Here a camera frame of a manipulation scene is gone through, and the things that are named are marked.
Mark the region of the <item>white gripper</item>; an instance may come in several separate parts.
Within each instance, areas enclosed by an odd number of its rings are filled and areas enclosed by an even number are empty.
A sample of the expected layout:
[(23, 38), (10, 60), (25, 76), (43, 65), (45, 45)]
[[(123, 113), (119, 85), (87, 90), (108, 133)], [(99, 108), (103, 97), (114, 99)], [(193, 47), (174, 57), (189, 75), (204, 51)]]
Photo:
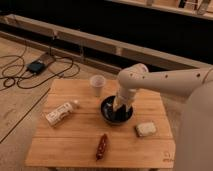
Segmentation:
[(116, 93), (113, 102), (113, 111), (117, 111), (122, 106), (125, 107), (125, 111), (128, 112), (135, 100), (136, 89), (126, 89), (120, 87)]

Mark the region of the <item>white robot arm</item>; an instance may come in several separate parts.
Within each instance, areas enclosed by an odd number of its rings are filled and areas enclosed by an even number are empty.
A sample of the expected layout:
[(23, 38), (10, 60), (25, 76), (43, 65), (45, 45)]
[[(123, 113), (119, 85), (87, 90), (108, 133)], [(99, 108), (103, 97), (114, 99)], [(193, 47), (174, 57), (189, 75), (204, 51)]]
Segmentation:
[(173, 171), (213, 171), (213, 67), (149, 72), (144, 64), (121, 70), (113, 109), (129, 108), (140, 88), (187, 97)]

